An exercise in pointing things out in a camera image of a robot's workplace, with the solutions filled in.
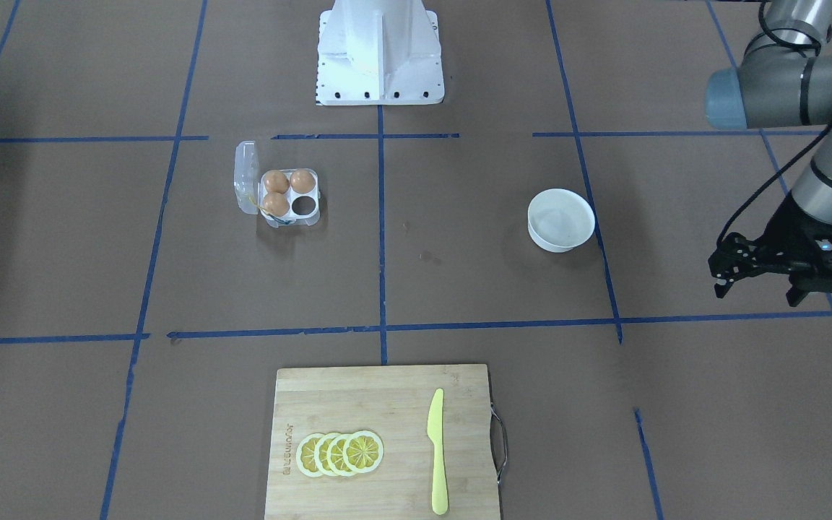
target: yellow lemon slice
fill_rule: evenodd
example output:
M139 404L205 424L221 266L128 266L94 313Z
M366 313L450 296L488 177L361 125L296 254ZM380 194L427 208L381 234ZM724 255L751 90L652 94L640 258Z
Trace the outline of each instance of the yellow lemon slice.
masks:
M323 477L323 473L316 468L316 442L323 438L321 433L312 433L307 435L303 441L298 445L298 451L295 458L297 459L298 469L300 473L307 477Z
M384 458L384 442L373 431L362 430L349 434L342 450L342 460L355 473L370 473Z
M345 459L342 458L342 452L346 447L346 442L349 440L349 437L349 434L338 435L338 437L329 442L329 446L326 448L326 461L329 469L336 475L343 477L355 475L355 472L346 465Z
M313 452L316 454L316 457L313 459L313 463L316 464L316 469L327 477L336 477L336 472L329 469L329 454L327 450L330 442L332 442L334 438L339 435L341 434L337 432L327 433L326 435L323 435L323 437L320 437L320 440L317 441L316 445L313 447Z

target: black cable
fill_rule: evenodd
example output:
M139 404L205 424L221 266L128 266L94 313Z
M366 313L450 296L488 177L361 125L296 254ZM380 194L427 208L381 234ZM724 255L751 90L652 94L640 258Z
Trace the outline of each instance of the black cable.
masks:
M760 13L759 14L760 27L762 27L764 33L768 30L768 27L766 27L766 21L763 19L763 6L765 6L766 1L767 0L763 0L762 2L760 2L760 12L759 12ZM772 38L774 42L777 42L777 37L775 35L770 36L768 33L766 35L769 36L770 38ZM788 43L788 44L789 44L789 46L795 46L796 45L796 43ZM816 53L820 52L819 46L818 46L818 50L816 50L815 52ZM823 130L818 134L818 137L816 137L813 141L809 142L809 144L807 146L805 146L805 148L802 148L802 151L798 152L798 154L796 154L795 157L790 159L789 162L786 162L786 164L783 165L782 168L779 168L779 171L776 171L775 175L772 175L772 177L767 178L766 182L763 182L763 185L760 186L759 188L757 188L757 190L754 191L752 195L750 195L750 198L748 198L746 201L744 201L744 203L741 204L739 208L737 208L737 211L735 211L734 214L731 214L730 218L727 220L727 223L725 223L724 228L722 228L721 234L719 236L717 236L717 246L718 247L720 247L721 244L724 243L724 239L727 236L727 231L730 230L730 226L733 225L733 223L737 220L737 218L739 218L740 215L742 215L743 212L748 207L750 207L750 204L753 204L753 202L756 201L756 199L761 194L763 194L763 191L766 191L766 189L769 188L769 186L772 186L773 182L777 181L779 179L779 177L782 177L782 175L785 174L785 172L788 171L789 168L793 167L793 165L795 165L796 162L800 161L800 159L802 159L802 157L804 157L807 154L807 152L813 150L813 147L817 146L819 144L819 142L823 141L823 138L826 137L826 134L828 134L831 131L831 129L832 129L832 116L830 118L830 122L828 122L828 125L823 127Z
M811 43L789 43L779 38L779 36L776 36L776 33L772 32L772 29L769 29L769 25L766 23L766 3L768 2L769 0L760 0L760 10L759 13L756 14L757 19L759 19L760 29L763 30L763 33L765 33L770 40L772 40L775 43L778 43L780 47L792 49L793 51L813 50L813 52L815 52L815 56L819 56L821 44L820 42L818 42L818 40L811 37L810 34L805 34L805 36L807 36L808 39L811 40Z

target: yellow knife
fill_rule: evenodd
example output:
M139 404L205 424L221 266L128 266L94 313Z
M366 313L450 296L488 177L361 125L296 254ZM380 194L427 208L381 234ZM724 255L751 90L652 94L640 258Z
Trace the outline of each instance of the yellow knife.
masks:
M429 421L425 434L435 444L435 458L432 464L432 511L445 514L449 511L449 484L445 480L445 450L442 448L442 401L445 391L436 389L429 405Z

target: egg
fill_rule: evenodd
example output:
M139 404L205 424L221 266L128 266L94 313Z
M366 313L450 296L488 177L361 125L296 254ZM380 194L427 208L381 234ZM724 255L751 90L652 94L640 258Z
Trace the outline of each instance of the egg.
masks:
M280 169L270 169L261 176L261 184L269 194L273 191L276 194L283 194L287 191L287 177Z
M294 188L298 194L309 194L314 186L316 186L316 180L309 169L298 168L291 174L291 188Z
M287 197L272 191L270 194L265 195L265 198L261 199L261 208L275 217L284 217L287 214L288 208Z

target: wooden cutting board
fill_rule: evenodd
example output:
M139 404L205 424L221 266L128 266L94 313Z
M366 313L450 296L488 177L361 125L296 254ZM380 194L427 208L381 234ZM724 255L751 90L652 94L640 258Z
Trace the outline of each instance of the wooden cutting board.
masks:
M284 368L274 390L266 520L433 519L429 404L445 389L446 519L499 520L486 365ZM376 432L383 461L354 477L306 477L296 448L311 433Z

